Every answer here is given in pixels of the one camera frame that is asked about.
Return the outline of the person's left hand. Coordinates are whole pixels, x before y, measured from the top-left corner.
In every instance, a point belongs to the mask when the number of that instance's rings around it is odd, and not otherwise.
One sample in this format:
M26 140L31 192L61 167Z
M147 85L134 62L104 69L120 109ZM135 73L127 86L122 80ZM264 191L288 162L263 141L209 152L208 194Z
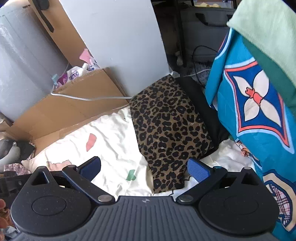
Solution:
M3 199L0 199L0 224L1 228L7 228L10 225L11 217L10 210L6 207L6 203Z

